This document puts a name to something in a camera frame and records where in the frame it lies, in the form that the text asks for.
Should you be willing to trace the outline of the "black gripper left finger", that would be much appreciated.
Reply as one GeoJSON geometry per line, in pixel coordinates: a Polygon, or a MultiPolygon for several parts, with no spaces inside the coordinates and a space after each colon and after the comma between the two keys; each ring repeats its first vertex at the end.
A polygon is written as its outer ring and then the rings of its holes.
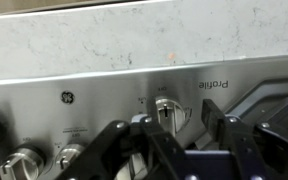
{"type": "Polygon", "coordinates": [[[186,155],[176,139],[155,120],[114,120],[55,180],[113,180],[134,154],[148,166],[144,180],[184,180],[186,155]]]}

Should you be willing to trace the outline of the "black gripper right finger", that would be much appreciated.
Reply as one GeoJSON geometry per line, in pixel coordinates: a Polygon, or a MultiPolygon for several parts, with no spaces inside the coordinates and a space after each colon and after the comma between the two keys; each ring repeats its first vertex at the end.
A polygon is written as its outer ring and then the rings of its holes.
{"type": "Polygon", "coordinates": [[[201,120],[221,150],[233,157],[239,180],[288,180],[288,130],[261,122],[253,126],[225,115],[211,100],[201,120]]]}

